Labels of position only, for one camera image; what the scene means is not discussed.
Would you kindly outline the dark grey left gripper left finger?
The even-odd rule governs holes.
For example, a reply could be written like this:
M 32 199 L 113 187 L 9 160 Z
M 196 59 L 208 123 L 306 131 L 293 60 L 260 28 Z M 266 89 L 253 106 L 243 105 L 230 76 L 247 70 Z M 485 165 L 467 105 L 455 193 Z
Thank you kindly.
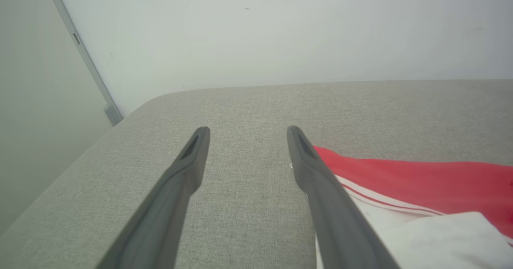
M 172 269 L 190 197 L 200 188 L 210 129 L 198 127 L 124 226 L 98 269 Z

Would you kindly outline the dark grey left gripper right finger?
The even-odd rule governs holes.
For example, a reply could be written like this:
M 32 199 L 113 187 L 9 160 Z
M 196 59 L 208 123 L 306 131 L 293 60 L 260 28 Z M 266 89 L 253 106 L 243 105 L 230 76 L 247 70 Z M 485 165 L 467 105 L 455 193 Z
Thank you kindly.
M 326 269 L 397 269 L 399 266 L 304 132 L 287 128 L 295 181 L 307 195 Z

